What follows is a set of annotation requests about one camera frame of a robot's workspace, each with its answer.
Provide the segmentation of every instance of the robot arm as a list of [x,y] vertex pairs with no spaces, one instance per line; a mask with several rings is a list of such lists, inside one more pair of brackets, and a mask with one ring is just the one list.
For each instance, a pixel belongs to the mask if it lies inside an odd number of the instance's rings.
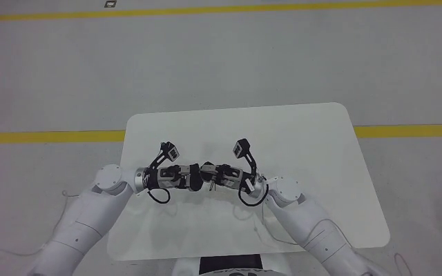
[[[276,177],[269,181],[269,207],[290,237],[312,254],[331,275],[385,276],[383,268],[354,252],[329,215],[298,182]],[[288,211],[285,207],[297,204]]]
[[94,182],[70,205],[28,275],[73,274],[84,255],[112,228],[133,194],[127,175],[133,172],[124,173],[118,165],[98,171]]

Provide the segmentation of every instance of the small black object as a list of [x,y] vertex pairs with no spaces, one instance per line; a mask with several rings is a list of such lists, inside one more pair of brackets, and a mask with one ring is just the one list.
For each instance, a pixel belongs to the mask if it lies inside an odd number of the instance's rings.
[[115,8],[115,6],[117,5],[117,0],[110,0],[110,1],[106,1],[106,3],[104,4],[105,8]]
[[[206,162],[206,163],[204,163],[204,165],[213,165],[213,164],[212,164],[211,162]],[[212,181],[212,176],[213,176],[213,175],[211,175],[210,173],[200,171],[200,175],[201,175],[201,179],[202,179],[204,182],[210,182],[210,181]]]
[[200,165],[193,164],[190,165],[191,167],[191,173],[189,175],[190,179],[190,189],[194,192],[197,190],[201,190],[201,187],[203,185],[202,178],[200,176]]
[[237,140],[235,147],[233,148],[233,153],[236,158],[243,158],[247,153],[250,152],[250,143],[247,139]]

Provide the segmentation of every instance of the white cable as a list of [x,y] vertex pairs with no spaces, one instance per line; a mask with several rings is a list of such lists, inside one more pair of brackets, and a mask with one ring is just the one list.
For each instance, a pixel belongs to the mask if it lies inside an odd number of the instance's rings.
[[282,242],[284,244],[291,244],[292,246],[297,246],[298,244],[294,243],[294,242],[290,242],[290,241],[283,241],[281,239],[277,239],[275,236],[273,236],[273,234],[271,233],[271,231],[267,228],[267,223],[264,219],[264,204],[261,204],[261,218],[262,218],[262,224],[264,224],[265,229],[267,230],[267,232],[269,233],[270,237],[272,237],[274,240],[278,241],[278,242]]
[[66,207],[68,205],[69,197],[78,197],[79,196],[79,195],[69,195],[66,190],[63,190],[61,192],[61,194],[66,198],[66,200],[64,201],[64,206],[63,206],[63,210],[61,212],[60,218],[57,220],[57,223],[52,228],[52,232],[51,232],[50,237],[48,238],[48,240],[42,246],[40,246],[39,249],[37,249],[35,252],[32,252],[32,253],[18,253],[18,252],[14,252],[14,251],[11,251],[11,250],[8,250],[8,249],[0,248],[0,252],[6,253],[6,254],[10,254],[10,255],[14,255],[14,256],[19,256],[19,257],[29,257],[29,256],[35,255],[38,252],[42,251],[43,248],[46,246],[46,244],[48,244],[48,242],[50,242],[52,240],[52,238],[54,237],[55,231],[57,230],[57,227],[60,224],[61,219],[63,219],[64,213],[66,212]]

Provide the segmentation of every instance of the gray floor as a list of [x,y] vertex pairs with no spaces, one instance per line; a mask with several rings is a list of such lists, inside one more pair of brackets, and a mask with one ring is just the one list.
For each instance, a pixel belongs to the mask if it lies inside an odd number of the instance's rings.
[[[0,131],[122,129],[143,112],[328,101],[344,104],[354,125],[440,124],[441,11],[0,22]],[[386,247],[359,252],[393,275],[395,252],[415,275],[442,274],[442,138],[359,142],[391,233]],[[61,191],[78,193],[121,151],[121,143],[0,145],[0,247],[38,248]],[[298,275],[326,275],[308,254],[287,255]],[[33,259],[0,254],[1,274],[18,275]],[[103,239],[76,275],[163,276],[173,264],[114,262]]]

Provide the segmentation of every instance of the yellow stripe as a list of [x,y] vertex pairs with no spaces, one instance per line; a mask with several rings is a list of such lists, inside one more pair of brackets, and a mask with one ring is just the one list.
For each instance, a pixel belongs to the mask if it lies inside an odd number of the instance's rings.
[[4,132],[0,144],[122,142],[124,130]]
[[[442,137],[442,125],[355,126],[358,138]],[[0,144],[123,142],[124,130],[0,132]]]
[[442,125],[355,126],[358,138],[442,137]]
[[439,6],[442,0],[387,0],[387,1],[361,1],[338,3],[293,3],[257,6],[221,6],[221,7],[194,7],[194,8],[167,8],[155,10],[114,10],[97,12],[54,12],[37,14],[3,14],[0,21],[12,20],[42,20],[42,19],[78,19],[101,17],[151,17],[172,14],[203,14],[226,12],[266,12],[281,10],[331,10],[349,8],[386,8],[410,6]]

